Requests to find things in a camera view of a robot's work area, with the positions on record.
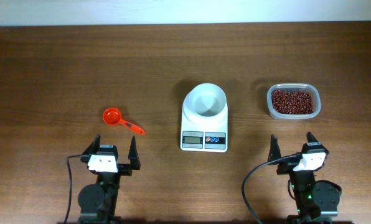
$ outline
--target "orange plastic scoop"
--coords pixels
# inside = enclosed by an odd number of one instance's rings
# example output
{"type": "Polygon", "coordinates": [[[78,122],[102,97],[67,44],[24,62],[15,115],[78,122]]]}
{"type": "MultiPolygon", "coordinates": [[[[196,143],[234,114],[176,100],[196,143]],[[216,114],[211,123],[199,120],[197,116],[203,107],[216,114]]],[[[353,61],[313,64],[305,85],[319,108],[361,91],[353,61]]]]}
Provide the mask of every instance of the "orange plastic scoop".
{"type": "Polygon", "coordinates": [[[122,124],[123,126],[134,131],[137,134],[140,134],[140,135],[146,134],[146,132],[139,126],[122,119],[121,112],[117,108],[106,109],[103,114],[103,120],[107,125],[115,126],[118,124],[122,124]]]}

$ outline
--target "wooden table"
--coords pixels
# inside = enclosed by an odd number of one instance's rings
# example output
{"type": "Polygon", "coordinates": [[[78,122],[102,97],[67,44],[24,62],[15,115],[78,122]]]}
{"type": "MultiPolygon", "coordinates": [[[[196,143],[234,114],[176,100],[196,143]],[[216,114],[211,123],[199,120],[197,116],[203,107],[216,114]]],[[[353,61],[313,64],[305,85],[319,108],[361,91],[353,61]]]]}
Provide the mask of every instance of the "wooden table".
{"type": "MultiPolygon", "coordinates": [[[[331,152],[316,179],[343,188],[336,220],[371,223],[371,22],[0,27],[0,223],[62,222],[65,158],[97,134],[128,161],[133,133],[102,121],[108,107],[147,132],[136,136],[141,170],[121,180],[125,219],[251,220],[241,183],[267,160],[270,135],[285,156],[312,131],[331,152]],[[204,82],[227,94],[223,154],[179,149],[182,101],[204,82]],[[276,83],[314,85],[319,115],[272,119],[266,92],[276,83]]],[[[77,195],[96,176],[71,163],[75,222],[77,195]]],[[[261,218],[297,213],[287,180],[275,167],[251,177],[261,218]]]]}

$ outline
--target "black cable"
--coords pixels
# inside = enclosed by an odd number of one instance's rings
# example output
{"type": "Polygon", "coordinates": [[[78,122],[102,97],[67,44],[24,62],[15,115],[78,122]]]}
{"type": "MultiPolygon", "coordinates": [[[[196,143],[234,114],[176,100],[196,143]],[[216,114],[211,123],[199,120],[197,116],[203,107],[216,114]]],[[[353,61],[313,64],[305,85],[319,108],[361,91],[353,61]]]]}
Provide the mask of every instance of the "black cable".
{"type": "Polygon", "coordinates": [[[243,200],[245,201],[245,204],[247,205],[250,213],[255,217],[256,221],[259,224],[263,224],[263,222],[260,220],[260,218],[258,217],[258,215],[256,215],[256,213],[253,211],[252,207],[250,206],[250,204],[248,202],[247,196],[245,195],[245,184],[246,184],[247,180],[249,179],[249,176],[251,176],[252,173],[254,173],[254,171],[256,171],[256,170],[264,167],[265,165],[274,164],[274,163],[281,162],[281,161],[284,161],[284,160],[287,160],[287,159],[291,159],[291,158],[295,158],[295,157],[297,157],[297,155],[290,155],[290,156],[285,156],[285,157],[282,157],[282,158],[279,158],[279,159],[276,159],[276,160],[273,160],[273,161],[270,161],[270,162],[265,162],[264,164],[260,164],[257,167],[255,167],[253,170],[251,170],[249,172],[249,174],[243,180],[243,182],[242,182],[242,188],[241,188],[243,200]]]}
{"type": "Polygon", "coordinates": [[[291,179],[288,180],[288,194],[289,196],[291,196],[293,200],[296,200],[295,197],[293,197],[292,192],[291,192],[291,179]]]}
{"type": "Polygon", "coordinates": [[[71,209],[71,200],[72,200],[72,174],[71,174],[71,167],[69,166],[69,159],[80,157],[80,156],[82,155],[75,155],[75,156],[67,157],[67,166],[68,166],[68,173],[69,173],[69,201],[68,201],[67,215],[65,216],[65,220],[63,221],[63,224],[67,224],[69,210],[71,209]]]}

